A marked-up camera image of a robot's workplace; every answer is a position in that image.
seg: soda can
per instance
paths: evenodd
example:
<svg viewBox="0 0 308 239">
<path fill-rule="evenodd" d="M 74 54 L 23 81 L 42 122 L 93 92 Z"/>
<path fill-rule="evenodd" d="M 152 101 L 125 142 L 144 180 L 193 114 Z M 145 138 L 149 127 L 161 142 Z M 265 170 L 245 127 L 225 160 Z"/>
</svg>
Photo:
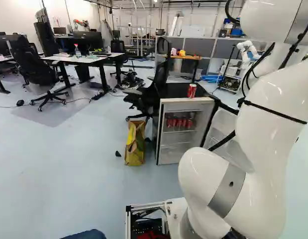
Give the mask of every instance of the soda can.
<svg viewBox="0 0 308 239">
<path fill-rule="evenodd" d="M 173 126 L 173 119 L 172 118 L 168 118 L 167 119 L 167 128 L 171 128 Z"/>
<path fill-rule="evenodd" d="M 186 116 L 185 116 L 185 117 L 183 117 L 183 125 L 182 125 L 182 127 L 186 127 L 186 125 L 187 125 L 187 119 L 186 119 Z"/>
<path fill-rule="evenodd" d="M 193 126 L 193 121 L 191 119 L 187 120 L 187 129 L 191 129 Z"/>
<path fill-rule="evenodd" d="M 172 127 L 175 127 L 176 124 L 177 124 L 177 118 L 175 117 L 172 119 Z"/>
<path fill-rule="evenodd" d="M 197 90 L 196 84 L 189 84 L 188 93 L 187 93 L 188 98 L 194 98 L 196 95 L 196 90 Z"/>
<path fill-rule="evenodd" d="M 177 119 L 177 124 L 176 124 L 176 126 L 177 126 L 177 127 L 181 127 L 182 125 L 183 125 L 182 119 L 181 119 L 181 118 Z"/>
</svg>

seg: yellow bag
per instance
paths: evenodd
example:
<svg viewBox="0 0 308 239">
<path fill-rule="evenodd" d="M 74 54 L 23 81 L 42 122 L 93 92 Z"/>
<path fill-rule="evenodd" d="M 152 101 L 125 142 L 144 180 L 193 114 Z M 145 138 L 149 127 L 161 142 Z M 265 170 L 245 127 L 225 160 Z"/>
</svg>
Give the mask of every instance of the yellow bag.
<svg viewBox="0 0 308 239">
<path fill-rule="evenodd" d="M 139 166 L 145 163 L 145 121 L 129 121 L 125 148 L 125 165 Z"/>
</svg>

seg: computer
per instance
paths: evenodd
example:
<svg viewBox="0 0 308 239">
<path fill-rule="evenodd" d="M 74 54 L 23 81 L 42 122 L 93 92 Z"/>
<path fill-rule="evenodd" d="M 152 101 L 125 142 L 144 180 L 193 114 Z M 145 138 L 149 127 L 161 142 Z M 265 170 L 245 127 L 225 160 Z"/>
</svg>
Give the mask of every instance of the computer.
<svg viewBox="0 0 308 239">
<path fill-rule="evenodd" d="M 102 34 L 99 31 L 75 31 L 73 32 L 73 35 L 76 38 L 85 39 L 90 45 L 90 51 L 103 48 Z"/>
<path fill-rule="evenodd" d="M 0 31 L 0 36 L 4 36 L 5 32 L 4 31 Z"/>
<path fill-rule="evenodd" d="M 54 27 L 53 31 L 54 31 L 54 34 L 66 34 L 65 27 Z"/>
<path fill-rule="evenodd" d="M 3 56 L 9 56 L 10 55 L 10 51 L 9 51 L 8 45 L 6 43 L 6 40 L 3 39 L 2 35 L 0 35 L 0 55 L 3 55 Z"/>
</svg>

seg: water bottle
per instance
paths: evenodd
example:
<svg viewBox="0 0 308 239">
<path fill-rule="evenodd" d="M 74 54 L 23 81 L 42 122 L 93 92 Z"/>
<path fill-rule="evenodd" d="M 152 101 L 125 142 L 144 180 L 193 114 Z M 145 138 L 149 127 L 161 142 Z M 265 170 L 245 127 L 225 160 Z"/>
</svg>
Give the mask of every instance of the water bottle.
<svg viewBox="0 0 308 239">
<path fill-rule="evenodd" d="M 78 44 L 74 44 L 75 45 L 75 55 L 76 55 L 76 57 L 77 58 L 80 58 L 80 57 L 82 57 L 82 54 L 81 54 L 81 52 L 80 52 L 80 50 L 78 49 Z"/>
</svg>

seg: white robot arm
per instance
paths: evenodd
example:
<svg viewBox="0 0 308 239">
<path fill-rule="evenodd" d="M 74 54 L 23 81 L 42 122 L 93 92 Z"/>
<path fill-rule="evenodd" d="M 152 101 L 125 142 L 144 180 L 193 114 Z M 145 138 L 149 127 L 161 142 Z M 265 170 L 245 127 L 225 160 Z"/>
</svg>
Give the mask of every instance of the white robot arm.
<svg viewBox="0 0 308 239">
<path fill-rule="evenodd" d="M 252 168 L 246 172 L 238 160 L 229 163 L 203 148 L 183 155 L 178 176 L 190 238 L 221 239 L 235 229 L 248 239 L 277 239 L 285 224 L 288 155 L 308 120 L 308 59 L 299 63 L 302 54 L 295 53 L 276 70 L 308 27 L 308 0 L 247 0 L 241 27 L 253 39 L 281 43 L 267 59 L 274 66 L 260 73 L 237 117 L 234 134 Z M 308 45 L 308 31 L 301 44 Z"/>
<path fill-rule="evenodd" d="M 251 62 L 251 59 L 248 56 L 248 51 L 251 51 L 254 59 L 260 58 L 257 49 L 250 40 L 238 43 L 237 48 L 240 50 L 240 53 L 242 55 L 242 69 L 247 69 Z"/>
</svg>

